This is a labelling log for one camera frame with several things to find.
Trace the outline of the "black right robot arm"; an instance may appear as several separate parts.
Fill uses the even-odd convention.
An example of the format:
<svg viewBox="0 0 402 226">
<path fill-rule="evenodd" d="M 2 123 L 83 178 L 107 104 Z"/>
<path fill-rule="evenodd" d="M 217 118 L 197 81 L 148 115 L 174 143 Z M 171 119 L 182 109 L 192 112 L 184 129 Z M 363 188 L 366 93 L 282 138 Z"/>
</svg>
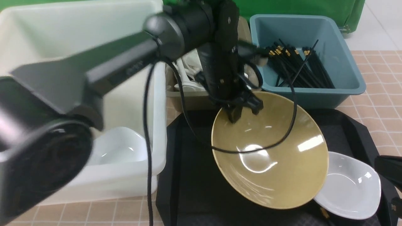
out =
<svg viewBox="0 0 402 226">
<path fill-rule="evenodd" d="M 314 200 L 327 212 L 349 220 L 374 216 L 385 182 L 401 188 L 401 157 L 379 155 L 366 162 L 373 146 L 359 123 L 335 109 L 297 107 L 289 137 L 273 149 L 262 145 L 287 131 L 294 104 L 276 94 L 257 92 L 265 108 L 253 115 L 245 108 L 234 179 L 239 193 L 271 209 L 295 209 Z"/>
</svg>

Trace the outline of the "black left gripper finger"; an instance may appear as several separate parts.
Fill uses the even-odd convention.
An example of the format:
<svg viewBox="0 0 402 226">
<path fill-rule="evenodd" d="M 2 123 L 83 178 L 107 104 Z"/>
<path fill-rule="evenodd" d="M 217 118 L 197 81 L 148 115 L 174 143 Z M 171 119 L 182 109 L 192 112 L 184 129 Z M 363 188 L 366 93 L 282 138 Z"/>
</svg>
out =
<svg viewBox="0 0 402 226">
<path fill-rule="evenodd" d="M 263 101 L 259 99 L 253 92 L 245 93 L 243 106 L 251 109 L 254 115 L 258 115 L 264 107 Z"/>
<path fill-rule="evenodd" d="M 236 123 L 241 118 L 242 109 L 242 103 L 228 102 L 224 104 L 224 111 L 232 124 Z"/>
</svg>

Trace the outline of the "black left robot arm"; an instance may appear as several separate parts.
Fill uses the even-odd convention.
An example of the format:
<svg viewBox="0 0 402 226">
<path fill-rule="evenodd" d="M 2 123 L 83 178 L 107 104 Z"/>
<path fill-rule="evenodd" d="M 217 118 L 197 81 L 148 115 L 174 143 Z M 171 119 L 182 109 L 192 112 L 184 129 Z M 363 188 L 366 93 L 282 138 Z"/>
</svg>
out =
<svg viewBox="0 0 402 226">
<path fill-rule="evenodd" d="M 167 5 L 142 31 L 60 60 L 17 67 L 1 77 L 1 225 L 66 186 L 88 162 L 91 128 L 104 129 L 103 98 L 151 66 L 142 107 L 147 150 L 147 198 L 152 155 L 148 125 L 150 82 L 159 62 L 172 64 L 197 49 L 201 84 L 232 123 L 251 91 L 240 77 L 239 8 L 232 0 Z"/>
</svg>

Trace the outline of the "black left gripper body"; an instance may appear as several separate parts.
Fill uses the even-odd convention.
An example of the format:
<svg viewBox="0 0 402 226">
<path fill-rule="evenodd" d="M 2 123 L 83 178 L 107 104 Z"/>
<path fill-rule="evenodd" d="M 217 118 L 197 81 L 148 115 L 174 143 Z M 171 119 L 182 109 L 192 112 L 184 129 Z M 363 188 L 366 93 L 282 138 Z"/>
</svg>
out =
<svg viewBox="0 0 402 226">
<path fill-rule="evenodd" d="M 237 40 L 210 41 L 197 48 L 202 73 L 196 79 L 215 104 L 249 104 L 252 93 L 240 78 L 244 63 Z"/>
</svg>

